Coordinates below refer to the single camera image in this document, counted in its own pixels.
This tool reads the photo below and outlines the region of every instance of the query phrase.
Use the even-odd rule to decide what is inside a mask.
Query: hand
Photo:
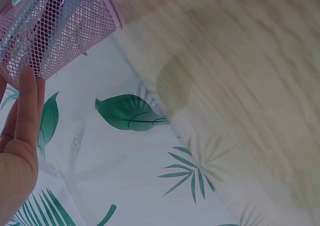
[[[7,83],[0,76],[0,101]],[[25,67],[0,134],[0,225],[5,225],[34,189],[38,178],[37,138],[44,106],[45,81]]]

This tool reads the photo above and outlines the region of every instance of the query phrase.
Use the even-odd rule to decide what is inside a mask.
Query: wooden surface
[[[319,226],[320,0],[113,3],[113,39],[241,226]]]

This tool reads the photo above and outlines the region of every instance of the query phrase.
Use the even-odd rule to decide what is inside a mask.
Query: pink mesh basket
[[[110,0],[21,0],[0,21],[0,74],[16,89],[25,66],[47,80],[120,28]]]

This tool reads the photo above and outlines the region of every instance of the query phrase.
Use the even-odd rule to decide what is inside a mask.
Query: finger
[[[16,100],[11,107],[8,116],[6,117],[3,130],[0,134],[0,153],[4,152],[7,144],[15,137],[17,112],[18,100]]]
[[[2,101],[7,87],[7,82],[0,76],[0,102]]]
[[[35,81],[36,81],[36,92],[37,92],[38,125],[40,126],[42,110],[44,109],[44,102],[45,102],[46,82],[43,78],[37,78]]]
[[[19,103],[15,126],[15,138],[36,148],[38,136],[37,82],[34,70],[25,67],[19,79]]]
[[[12,0],[0,0],[0,14],[5,14],[12,8]]]

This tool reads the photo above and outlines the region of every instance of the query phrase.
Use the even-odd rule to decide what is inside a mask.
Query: pink rim
[[[14,80],[13,77],[11,77],[11,75],[9,74],[8,70],[6,69],[6,67],[0,63],[0,75],[2,76],[2,78],[8,83],[10,84],[12,87],[14,87],[16,90],[19,90],[19,84],[17,81]]]
[[[119,20],[119,17],[118,17],[118,14],[115,10],[115,7],[113,6],[111,0],[103,0],[104,3],[106,4],[111,16],[112,16],[112,19],[114,21],[114,24],[115,24],[115,27],[117,30],[121,30],[122,29],[122,26],[121,26],[121,23],[120,23],[120,20]]]

